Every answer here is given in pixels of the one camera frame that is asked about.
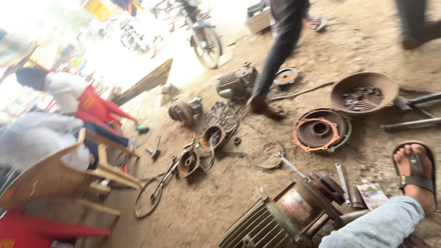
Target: light blue jeans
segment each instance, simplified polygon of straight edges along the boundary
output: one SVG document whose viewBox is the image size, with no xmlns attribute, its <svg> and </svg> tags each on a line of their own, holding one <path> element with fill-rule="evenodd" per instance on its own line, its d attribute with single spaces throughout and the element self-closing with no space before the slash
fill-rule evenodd
<svg viewBox="0 0 441 248">
<path fill-rule="evenodd" d="M 319 248 L 396 248 L 424 216 L 415 199 L 394 196 L 372 212 L 324 237 Z"/>
</svg>

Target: jeans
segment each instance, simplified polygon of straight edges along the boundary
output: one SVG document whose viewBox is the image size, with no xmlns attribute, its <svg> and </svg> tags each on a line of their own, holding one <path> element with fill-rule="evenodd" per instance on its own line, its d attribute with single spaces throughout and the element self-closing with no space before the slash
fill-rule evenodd
<svg viewBox="0 0 441 248">
<path fill-rule="evenodd" d="M 121 144 L 125 147 L 127 147 L 129 145 L 129 139 L 122 137 L 122 136 L 119 136 L 119 135 L 115 134 L 114 132 L 109 131 L 106 128 L 104 128 L 98 124 L 95 124 L 90 121 L 85 121 L 84 127 L 87 130 L 95 132 L 96 134 L 101 135 L 104 138 L 107 138 L 107 139 L 109 139 L 113 142 L 116 142 L 118 144 Z M 95 162 L 93 162 L 93 164 L 91 166 L 89 166 L 88 169 L 96 169 L 98 162 L 99 162 L 98 161 L 98 145 L 90 140 L 87 140 L 87 139 L 84 140 L 84 145 L 89 149 L 90 153 L 95 157 Z"/>
<path fill-rule="evenodd" d="M 302 16 L 308 6 L 309 0 L 270 1 L 274 18 L 277 19 L 277 16 L 280 16 L 277 25 L 278 36 L 266 55 L 262 73 L 258 76 L 253 88 L 253 95 L 267 95 L 274 76 L 300 38 Z"/>
<path fill-rule="evenodd" d="M 372 212 L 324 237 L 319 248 L 396 248 L 424 216 L 415 199 L 394 196 Z"/>
</svg>

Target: wrench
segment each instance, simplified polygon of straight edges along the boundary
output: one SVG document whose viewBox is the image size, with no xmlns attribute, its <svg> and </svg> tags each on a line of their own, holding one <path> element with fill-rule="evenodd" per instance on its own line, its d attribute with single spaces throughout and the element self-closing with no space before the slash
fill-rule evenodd
<svg viewBox="0 0 441 248">
<path fill-rule="evenodd" d="M 341 187 L 344 191 L 344 199 L 345 199 L 346 205 L 348 207 L 350 207 L 350 206 L 352 206 L 351 198 L 349 198 L 348 188 L 346 187 L 346 182 L 344 181 L 344 175 L 343 175 L 343 170 L 341 168 L 341 164 L 336 163 L 335 167 L 337 167 L 338 178 L 340 179 L 340 184 L 341 184 Z"/>
<path fill-rule="evenodd" d="M 295 167 L 289 160 L 287 160 L 280 152 L 276 153 L 276 157 L 279 157 L 280 160 L 288 165 L 289 168 L 293 169 L 294 172 L 299 175 L 301 178 L 303 178 L 307 182 L 311 182 L 311 179 L 309 179 L 305 174 L 303 174 L 297 167 Z"/>
</svg>

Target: white shirt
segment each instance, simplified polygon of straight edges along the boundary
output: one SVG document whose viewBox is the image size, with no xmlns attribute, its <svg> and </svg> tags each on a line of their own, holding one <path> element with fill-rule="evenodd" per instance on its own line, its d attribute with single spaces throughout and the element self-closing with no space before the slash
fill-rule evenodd
<svg viewBox="0 0 441 248">
<path fill-rule="evenodd" d="M 78 98 L 86 86 L 80 76 L 67 72 L 50 72 L 45 81 L 45 91 L 54 97 L 64 114 L 77 112 Z"/>
<path fill-rule="evenodd" d="M 42 158 L 74 144 L 83 121 L 71 116 L 28 113 L 0 130 L 0 167 L 15 167 L 22 172 Z M 89 167 L 89 149 L 84 145 L 64 155 L 61 161 L 71 168 Z"/>
</svg>

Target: motorcycle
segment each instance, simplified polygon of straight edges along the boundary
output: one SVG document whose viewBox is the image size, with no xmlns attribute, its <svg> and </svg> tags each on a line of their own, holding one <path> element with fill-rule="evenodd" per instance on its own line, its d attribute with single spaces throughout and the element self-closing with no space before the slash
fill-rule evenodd
<svg viewBox="0 0 441 248">
<path fill-rule="evenodd" d="M 172 25 L 179 17 L 184 17 L 185 23 L 182 26 L 188 26 L 191 30 L 191 36 L 188 40 L 197 59 L 207 68 L 217 68 L 219 57 L 222 55 L 222 45 L 214 30 L 215 26 L 206 20 L 209 15 L 202 13 L 194 0 L 176 0 L 174 3 L 171 1 L 164 0 L 157 4 L 154 10 L 155 16 L 158 13 L 167 13 Z M 167 2 L 167 5 L 160 8 L 159 6 L 164 2 Z M 178 14 L 174 13 L 175 9 L 179 10 Z"/>
<path fill-rule="evenodd" d="M 148 58 L 153 58 L 156 52 L 155 39 L 149 39 L 147 35 L 140 32 L 137 25 L 132 20 L 124 20 L 120 23 L 122 34 L 120 41 L 130 51 L 137 51 L 146 55 Z"/>
</svg>

